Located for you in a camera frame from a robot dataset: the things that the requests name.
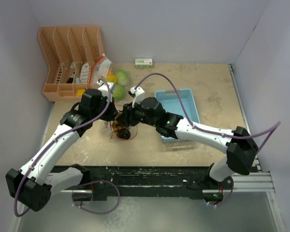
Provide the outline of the brown longan bunch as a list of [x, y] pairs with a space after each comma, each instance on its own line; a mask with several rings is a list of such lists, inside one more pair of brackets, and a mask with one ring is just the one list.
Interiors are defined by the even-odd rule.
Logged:
[[118, 135], [119, 131], [124, 128], [124, 126], [115, 119], [111, 124], [113, 132]]

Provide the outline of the dark purple fruit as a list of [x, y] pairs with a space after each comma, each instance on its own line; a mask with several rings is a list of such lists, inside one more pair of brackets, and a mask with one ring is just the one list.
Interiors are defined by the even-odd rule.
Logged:
[[117, 137], [120, 138], [120, 139], [129, 140], [130, 137], [131, 137], [130, 130], [127, 129], [127, 128], [123, 128], [123, 129], [121, 129], [121, 130], [119, 131]]

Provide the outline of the green cabbage front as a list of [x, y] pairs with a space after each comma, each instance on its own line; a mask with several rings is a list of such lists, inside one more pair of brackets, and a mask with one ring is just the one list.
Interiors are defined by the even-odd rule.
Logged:
[[113, 90], [113, 97], [116, 101], [120, 101], [126, 97], [126, 89], [122, 85], [116, 85]]

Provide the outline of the green cabbage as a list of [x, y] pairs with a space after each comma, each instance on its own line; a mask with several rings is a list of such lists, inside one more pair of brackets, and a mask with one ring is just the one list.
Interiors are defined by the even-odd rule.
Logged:
[[117, 84], [127, 87], [130, 84], [130, 77], [125, 70], [118, 70], [115, 72], [117, 77]]
[[113, 90], [113, 97], [116, 101], [120, 101], [126, 97], [126, 89], [122, 85], [116, 85]]

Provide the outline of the yellow starfruit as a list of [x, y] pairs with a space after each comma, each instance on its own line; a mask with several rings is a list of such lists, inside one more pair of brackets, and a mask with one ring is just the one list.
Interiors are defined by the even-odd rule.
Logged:
[[112, 83], [116, 83], [117, 77], [115, 75], [108, 76], [107, 81], [112, 82]]

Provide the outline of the clear orange zip bag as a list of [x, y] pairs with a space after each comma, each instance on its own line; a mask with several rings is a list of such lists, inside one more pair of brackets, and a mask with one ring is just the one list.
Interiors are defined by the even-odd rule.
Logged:
[[95, 62], [88, 83], [91, 87], [96, 88], [100, 78], [113, 83], [112, 95], [115, 101], [125, 99], [126, 90], [130, 85], [130, 76], [125, 70], [116, 68], [106, 54], [102, 54]]

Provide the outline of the green cabbage back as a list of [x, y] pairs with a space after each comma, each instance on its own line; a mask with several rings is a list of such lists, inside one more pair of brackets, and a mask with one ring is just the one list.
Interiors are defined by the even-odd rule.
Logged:
[[117, 84], [127, 87], [130, 84], [130, 77], [125, 70], [118, 70], [115, 72], [117, 77]]

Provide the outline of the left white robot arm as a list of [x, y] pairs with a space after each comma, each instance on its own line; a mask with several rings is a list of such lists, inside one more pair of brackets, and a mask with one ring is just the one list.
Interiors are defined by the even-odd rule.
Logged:
[[88, 89], [60, 120], [50, 139], [37, 154], [18, 170], [10, 169], [6, 182], [14, 198], [14, 214], [22, 217], [29, 210], [41, 210], [52, 196], [70, 187], [86, 189], [92, 184], [90, 171], [74, 164], [63, 172], [51, 174], [62, 155], [98, 119], [113, 121], [116, 108], [107, 87]]

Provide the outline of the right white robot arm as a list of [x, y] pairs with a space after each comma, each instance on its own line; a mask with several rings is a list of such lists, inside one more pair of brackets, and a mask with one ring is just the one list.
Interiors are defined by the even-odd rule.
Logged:
[[225, 158], [212, 164], [205, 177], [210, 189], [217, 189], [225, 178], [233, 174], [248, 175], [258, 151], [245, 128], [225, 130], [189, 122], [181, 115], [165, 111], [154, 97], [145, 98], [140, 103], [125, 104], [116, 119], [125, 127], [143, 123], [155, 127], [164, 137], [195, 141], [224, 153]]

